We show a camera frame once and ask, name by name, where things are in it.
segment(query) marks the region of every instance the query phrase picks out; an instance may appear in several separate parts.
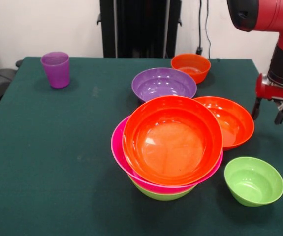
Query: orange bowl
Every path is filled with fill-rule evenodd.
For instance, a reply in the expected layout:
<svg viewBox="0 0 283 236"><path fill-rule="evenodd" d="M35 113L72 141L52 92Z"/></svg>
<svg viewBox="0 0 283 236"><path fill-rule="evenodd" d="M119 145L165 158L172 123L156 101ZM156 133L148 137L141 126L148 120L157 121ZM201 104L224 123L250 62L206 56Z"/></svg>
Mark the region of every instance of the orange bowl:
<svg viewBox="0 0 283 236"><path fill-rule="evenodd" d="M123 151L145 180L179 186L198 181L216 165L222 132L212 112L180 96L152 99L137 108L123 131Z"/></svg>
<svg viewBox="0 0 283 236"><path fill-rule="evenodd" d="M197 84L204 81L210 68L210 61L198 54L180 54L172 58L173 69L181 70L190 75Z"/></svg>
<svg viewBox="0 0 283 236"><path fill-rule="evenodd" d="M222 128L223 150L233 149L253 135L254 120L241 105L221 97L198 97L195 100L217 117Z"/></svg>

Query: dark green table cover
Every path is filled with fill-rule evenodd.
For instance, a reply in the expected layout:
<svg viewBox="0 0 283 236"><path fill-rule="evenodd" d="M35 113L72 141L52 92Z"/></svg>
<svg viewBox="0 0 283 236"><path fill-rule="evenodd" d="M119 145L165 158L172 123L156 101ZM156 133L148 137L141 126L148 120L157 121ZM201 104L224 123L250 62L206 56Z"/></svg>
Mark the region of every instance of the dark green table cover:
<svg viewBox="0 0 283 236"><path fill-rule="evenodd" d="M213 59L197 96L252 110L258 72L251 60ZM115 126L134 109L133 77L167 59L71 58L71 83L52 89L39 58L25 58L0 104L0 236L283 236L283 195L240 205L225 185L226 163L254 156L283 177L283 124L263 101L253 137L225 152L219 171L170 202L144 196L110 150Z"/></svg>

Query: black cabinet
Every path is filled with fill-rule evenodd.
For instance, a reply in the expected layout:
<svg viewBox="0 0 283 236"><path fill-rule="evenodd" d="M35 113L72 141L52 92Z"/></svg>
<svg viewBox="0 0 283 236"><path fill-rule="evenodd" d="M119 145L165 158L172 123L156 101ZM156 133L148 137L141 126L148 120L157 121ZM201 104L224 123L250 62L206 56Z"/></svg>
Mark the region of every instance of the black cabinet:
<svg viewBox="0 0 283 236"><path fill-rule="evenodd" d="M180 0L100 0L104 57L175 55Z"/></svg>

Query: green bowl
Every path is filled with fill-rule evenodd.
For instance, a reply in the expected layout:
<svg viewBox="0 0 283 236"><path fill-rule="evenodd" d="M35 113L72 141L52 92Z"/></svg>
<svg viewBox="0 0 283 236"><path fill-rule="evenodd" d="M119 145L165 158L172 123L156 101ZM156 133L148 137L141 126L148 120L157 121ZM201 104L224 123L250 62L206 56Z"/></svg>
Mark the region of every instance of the green bowl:
<svg viewBox="0 0 283 236"><path fill-rule="evenodd" d="M155 193L155 192L149 191L149 190L141 187L130 176L128 176L128 177L130 178L132 183L140 190L140 192L142 192L143 194L145 194L149 198L153 198L153 199L159 200L159 201L170 201L170 200L175 200L175 199L181 198L182 196L184 196L187 193L189 193L195 187L195 185L194 185L192 188L190 188L190 189L188 189L186 191L179 192L179 193L174 193L174 194Z"/></svg>
<svg viewBox="0 0 283 236"><path fill-rule="evenodd" d="M283 178L267 162L238 157L224 169L225 182L235 199L248 207L273 203L283 194Z"/></svg>

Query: bowl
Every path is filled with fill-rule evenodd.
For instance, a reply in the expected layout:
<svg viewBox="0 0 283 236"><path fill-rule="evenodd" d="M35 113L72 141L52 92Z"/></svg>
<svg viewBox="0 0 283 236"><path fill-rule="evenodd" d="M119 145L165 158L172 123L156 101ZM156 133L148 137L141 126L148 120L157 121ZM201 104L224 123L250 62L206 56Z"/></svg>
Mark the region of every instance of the bowl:
<svg viewBox="0 0 283 236"><path fill-rule="evenodd" d="M131 87L142 102L166 95L193 98L197 91L195 81L188 74L171 68L142 71L132 80Z"/></svg>
<svg viewBox="0 0 283 236"><path fill-rule="evenodd" d="M190 75L197 84L204 81L210 68L210 61L197 54L180 54L172 58L173 69L183 71Z"/></svg>
<svg viewBox="0 0 283 236"><path fill-rule="evenodd" d="M223 150L245 143L255 130L254 120L241 105L222 97L195 98L217 117L223 134Z"/></svg>
<svg viewBox="0 0 283 236"><path fill-rule="evenodd" d="M247 207L273 203L283 194L283 179L267 162L254 157L231 160L224 178L234 198Z"/></svg>
<svg viewBox="0 0 283 236"><path fill-rule="evenodd" d="M141 187L139 184L137 184L131 177L129 177L129 178L132 181L132 183L140 190L140 192L142 192L143 194L145 194L149 198L153 198L153 199L159 200L159 201L171 201L171 200L175 200L175 199L181 198L182 196L184 196L187 193L189 193L195 187L195 185L194 185L190 189L182 191L182 192L179 192L179 193L162 194L162 193L156 193L156 192L149 191L149 190Z"/></svg>
<svg viewBox="0 0 283 236"><path fill-rule="evenodd" d="M152 192L156 193L164 193L164 194L173 194L173 193L179 193L182 191L186 191L190 189L191 187L202 183L209 179L219 168L221 161L222 161L222 154L220 156L220 159L216 166L202 179L198 180L197 182L188 184L188 185L183 185L183 186L164 186L164 185L159 185L155 183L148 182L144 180L143 178L139 177L137 174L134 173L133 169L130 167L130 165L127 163L124 152L123 152L123 146L122 146L122 137L123 137L123 130L126 125L127 120L129 117L126 117L123 119L114 129L112 138L111 138L111 150L113 153L113 157L117 164L121 167L123 171L125 171L128 176L134 180L138 185L141 187L150 190Z"/></svg>
<svg viewBox="0 0 283 236"><path fill-rule="evenodd" d="M212 112L181 96L144 103L123 131L123 151L130 167L160 185L186 185L203 178L220 159L222 146L221 127Z"/></svg>

